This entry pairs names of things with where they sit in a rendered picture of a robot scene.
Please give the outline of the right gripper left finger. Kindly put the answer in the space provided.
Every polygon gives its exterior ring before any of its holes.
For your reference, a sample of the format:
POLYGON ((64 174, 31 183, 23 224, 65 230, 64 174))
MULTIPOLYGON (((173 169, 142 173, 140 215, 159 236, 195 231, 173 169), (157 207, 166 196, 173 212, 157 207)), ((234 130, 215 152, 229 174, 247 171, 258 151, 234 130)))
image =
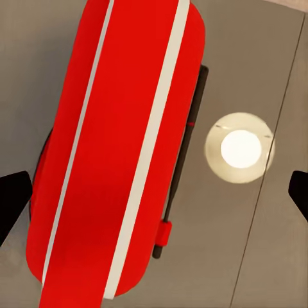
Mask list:
POLYGON ((0 247, 33 194, 27 171, 0 178, 0 247))

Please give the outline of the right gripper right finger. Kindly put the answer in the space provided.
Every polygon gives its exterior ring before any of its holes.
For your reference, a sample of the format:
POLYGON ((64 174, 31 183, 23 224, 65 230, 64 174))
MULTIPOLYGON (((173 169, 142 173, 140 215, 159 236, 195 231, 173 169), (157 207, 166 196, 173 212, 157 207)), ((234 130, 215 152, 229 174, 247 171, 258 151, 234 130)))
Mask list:
POLYGON ((308 221, 308 173, 293 171, 288 193, 308 221))

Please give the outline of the radio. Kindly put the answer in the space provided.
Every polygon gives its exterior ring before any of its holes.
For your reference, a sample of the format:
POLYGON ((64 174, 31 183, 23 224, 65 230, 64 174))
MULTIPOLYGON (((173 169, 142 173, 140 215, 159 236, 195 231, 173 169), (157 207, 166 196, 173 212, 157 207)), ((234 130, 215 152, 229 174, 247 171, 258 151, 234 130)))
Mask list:
POLYGON ((204 49, 191 0, 87 1, 31 183, 26 261, 41 308, 100 308, 160 258, 209 74, 204 49))

